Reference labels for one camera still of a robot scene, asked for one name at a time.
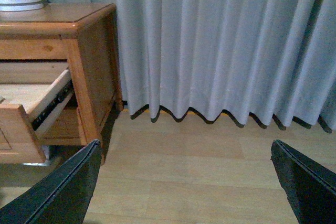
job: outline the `cabinet side panel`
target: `cabinet side panel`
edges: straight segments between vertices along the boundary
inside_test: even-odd
[[[67,57],[73,87],[75,89],[78,109],[81,113],[83,130],[85,132],[85,141],[90,143],[93,139],[101,139],[97,119],[94,116],[91,98],[91,89],[88,85],[88,72],[91,69],[84,68],[86,58],[82,56],[79,50],[79,43],[76,38],[63,37],[63,42],[67,46]]]
[[[122,102],[121,83],[120,83],[120,65],[118,56],[118,33],[117,33],[117,19],[116,13],[113,12],[106,18],[106,25],[109,35],[109,50],[111,58],[111,69],[113,73],[113,81],[115,88],[115,102],[119,111],[124,109]]]
[[[93,112],[100,127],[105,114],[112,108],[114,95],[109,36],[104,19],[84,30],[78,40]]]

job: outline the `wood grain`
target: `wood grain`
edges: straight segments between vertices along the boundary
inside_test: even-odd
[[[26,111],[33,110],[48,87],[48,84],[0,84],[0,94],[5,98],[1,104],[22,104]]]
[[[44,12],[42,15],[38,10],[20,12],[17,17],[0,12],[0,18],[3,21],[0,23],[0,29],[2,34],[74,35],[115,9],[115,4],[79,4],[77,6],[49,4],[39,10]]]
[[[74,94],[73,92],[69,93],[67,97],[65,97],[65,99],[53,109],[53,111],[43,121],[40,127],[36,129],[35,134],[38,139],[41,139],[44,136],[44,134],[48,131],[48,129],[52,126],[52,124],[55,122],[56,118],[60,115],[60,113],[67,105],[73,94]]]
[[[87,145],[90,142],[88,142],[88,140],[87,140],[88,138],[85,136],[82,116],[80,115],[79,108],[76,109],[76,113],[77,113],[77,118],[78,118],[78,133],[79,133],[79,136],[80,136],[81,145]]]
[[[11,150],[0,151],[0,163],[45,161],[45,155],[22,105],[0,104],[0,129],[12,147]]]
[[[149,113],[133,120],[122,111],[84,223],[297,224],[269,160],[278,136],[336,171],[335,133],[318,125],[292,123],[282,131],[272,122],[262,129],[249,118],[239,128],[228,116],[207,124],[188,114],[177,123],[164,113],[152,123]],[[0,207],[42,179],[44,169],[0,166]]]
[[[93,139],[101,139],[99,124],[94,117],[94,108],[91,100],[91,92],[87,84],[86,72],[83,67],[83,59],[76,39],[63,39],[68,49],[69,69],[72,75],[73,87],[77,98],[78,108],[80,110],[83,130],[86,142]]]
[[[66,62],[1,62],[0,83],[2,84],[51,84],[68,68]]]
[[[40,139],[43,145],[86,145],[86,138],[80,136],[79,122],[80,117],[77,115],[76,108],[65,108],[55,123]]]
[[[30,107],[27,111],[29,119],[32,121],[38,115],[42,113],[42,111],[48,106],[48,104],[56,97],[57,93],[71,80],[70,71],[68,69],[64,70],[56,80],[52,82],[52,84],[45,91],[42,99],[36,101],[32,107]]]
[[[59,35],[0,36],[0,60],[65,60],[64,46]]]
[[[113,105],[114,79],[107,39],[108,31],[104,20],[78,35],[82,67],[97,127],[101,126],[104,116]]]

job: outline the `drawer front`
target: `drawer front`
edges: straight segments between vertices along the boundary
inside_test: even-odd
[[[65,52],[59,36],[0,37],[0,60],[63,60]]]
[[[0,130],[11,145],[0,163],[43,163],[46,159],[22,105],[0,104]]]
[[[15,69],[17,66],[20,71],[26,67],[33,69],[31,73],[36,76],[39,70],[48,69],[46,66],[41,68],[41,64],[2,63],[0,73],[2,69]],[[59,69],[58,77],[52,83],[49,83],[49,78],[40,79],[37,83],[26,83],[29,78],[25,81],[12,78],[9,84],[4,83],[8,78],[0,79],[0,93],[4,97],[0,104],[0,132],[11,148],[0,148],[0,163],[44,162],[40,139],[56,121],[74,92],[66,62],[59,64],[49,65],[51,69]]]

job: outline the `wooden drawer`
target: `wooden drawer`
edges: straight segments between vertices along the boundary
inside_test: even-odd
[[[0,163],[44,162],[38,140],[74,92],[67,68],[66,62],[0,63],[0,132],[7,142]]]
[[[79,110],[67,106],[40,140],[42,145],[86,145]]]
[[[65,52],[59,36],[0,36],[1,60],[63,60]]]

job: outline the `wooden floor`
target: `wooden floor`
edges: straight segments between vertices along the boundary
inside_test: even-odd
[[[270,160],[281,139],[336,172],[336,134],[293,122],[282,131],[249,118],[239,128],[228,116],[206,124],[189,114],[182,122],[144,112],[116,120],[106,163],[85,222],[298,223]],[[0,206],[23,193],[52,167],[0,166]]]

